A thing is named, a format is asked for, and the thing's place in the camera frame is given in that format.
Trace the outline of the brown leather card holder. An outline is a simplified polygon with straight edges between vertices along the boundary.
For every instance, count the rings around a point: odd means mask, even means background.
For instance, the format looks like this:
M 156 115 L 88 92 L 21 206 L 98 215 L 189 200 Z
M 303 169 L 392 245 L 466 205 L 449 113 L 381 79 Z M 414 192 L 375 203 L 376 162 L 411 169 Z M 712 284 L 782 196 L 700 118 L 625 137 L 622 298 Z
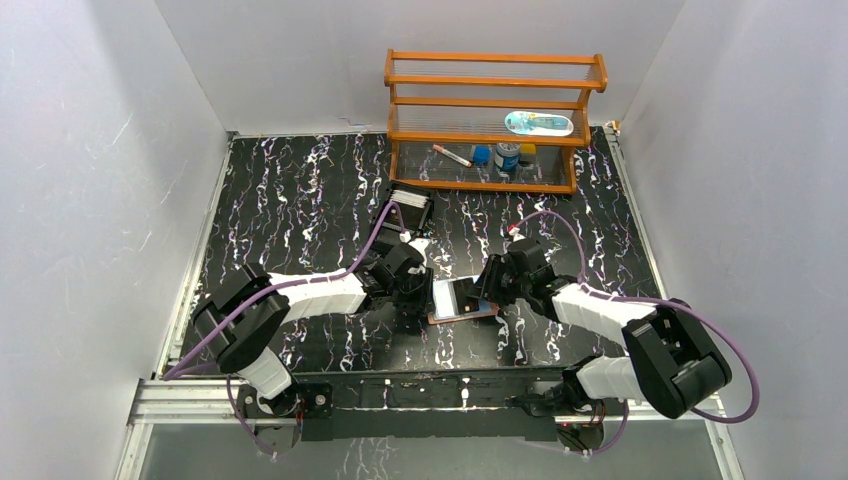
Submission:
M 440 325 L 496 316 L 499 313 L 498 305 L 470 295 L 477 279 L 478 276 L 466 276 L 435 280 L 431 290 L 428 323 Z

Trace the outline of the black VIP card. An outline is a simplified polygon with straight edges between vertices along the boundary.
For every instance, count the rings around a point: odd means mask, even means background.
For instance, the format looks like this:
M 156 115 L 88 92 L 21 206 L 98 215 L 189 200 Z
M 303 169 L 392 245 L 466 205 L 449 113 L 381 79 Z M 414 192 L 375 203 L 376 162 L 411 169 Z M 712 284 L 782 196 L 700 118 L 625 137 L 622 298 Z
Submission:
M 476 286 L 473 277 L 455 280 L 452 283 L 452 292 L 457 315 L 472 314 L 480 310 L 479 299 L 474 296 Z

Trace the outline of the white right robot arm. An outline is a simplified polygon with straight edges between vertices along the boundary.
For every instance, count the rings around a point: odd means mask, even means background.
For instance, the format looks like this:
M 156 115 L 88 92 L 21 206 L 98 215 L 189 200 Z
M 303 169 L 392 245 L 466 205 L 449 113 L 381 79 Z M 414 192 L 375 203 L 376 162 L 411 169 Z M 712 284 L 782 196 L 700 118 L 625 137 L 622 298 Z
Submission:
M 512 255 L 490 257 L 469 294 L 499 306 L 522 299 L 541 316 L 624 349 L 620 357 L 593 354 L 564 368 L 561 382 L 543 394 L 547 401 L 587 414 L 602 400 L 633 400 L 670 419 L 692 412 L 726 420 L 699 406 L 731 381 L 731 368 L 684 304 L 611 296 L 556 274 L 546 261 Z

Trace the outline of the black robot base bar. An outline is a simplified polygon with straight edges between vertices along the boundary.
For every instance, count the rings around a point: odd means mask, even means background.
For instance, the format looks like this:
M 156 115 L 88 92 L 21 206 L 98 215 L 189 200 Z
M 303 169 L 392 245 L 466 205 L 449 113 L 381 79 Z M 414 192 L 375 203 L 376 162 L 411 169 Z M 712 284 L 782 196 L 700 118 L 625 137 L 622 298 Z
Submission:
M 521 437 L 580 448 L 599 446 L 603 422 L 623 412 L 616 399 L 579 397 L 562 366 L 300 373 L 284 400 L 242 385 L 235 405 L 257 427 L 291 426 L 307 442 Z

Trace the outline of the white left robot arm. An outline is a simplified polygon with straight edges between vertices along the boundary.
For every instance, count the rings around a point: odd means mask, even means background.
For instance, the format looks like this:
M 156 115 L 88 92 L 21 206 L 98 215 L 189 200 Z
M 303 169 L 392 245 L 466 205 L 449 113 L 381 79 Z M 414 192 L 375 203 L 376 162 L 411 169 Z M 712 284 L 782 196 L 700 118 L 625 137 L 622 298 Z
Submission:
M 296 380 L 270 342 L 286 323 L 322 315 L 378 311 L 391 304 L 411 316 L 431 301 L 432 268 L 409 244 L 332 274 L 277 275 L 247 264 L 194 309 L 191 323 L 218 370 L 253 387 L 275 416 L 294 411 Z

